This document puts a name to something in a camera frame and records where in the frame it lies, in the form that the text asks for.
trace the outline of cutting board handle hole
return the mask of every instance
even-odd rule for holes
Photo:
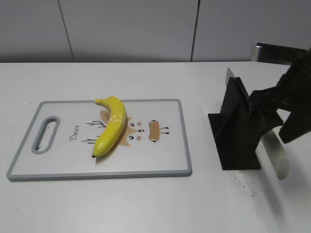
[[[32,146],[33,153],[42,154],[51,148],[59,122],[57,116],[50,116],[43,120]]]

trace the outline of white wall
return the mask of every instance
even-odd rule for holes
[[[0,1],[0,62],[71,62],[57,0]]]
[[[195,0],[60,0],[76,62],[190,61]]]
[[[257,42],[311,47],[310,0],[201,0],[193,61],[249,60]]]

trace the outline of black stand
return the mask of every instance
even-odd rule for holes
[[[230,78],[219,114],[208,118],[223,170],[261,169],[249,143],[248,95],[239,78]]]

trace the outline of deer antler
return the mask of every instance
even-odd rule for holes
[[[89,139],[89,138],[86,138],[86,140],[83,140],[82,142],[87,142],[88,144],[95,144],[97,139]]]
[[[101,125],[99,126],[98,128],[106,128],[106,126],[104,125],[104,123],[102,123],[101,121],[99,120],[94,120],[92,121],[92,123],[87,123],[89,126],[91,125]]]

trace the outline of banana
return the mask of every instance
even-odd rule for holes
[[[120,137],[126,120],[126,111],[123,103],[116,97],[110,96],[104,100],[96,99],[96,104],[105,106],[110,110],[110,118],[106,130],[96,140],[93,157],[107,154]]]

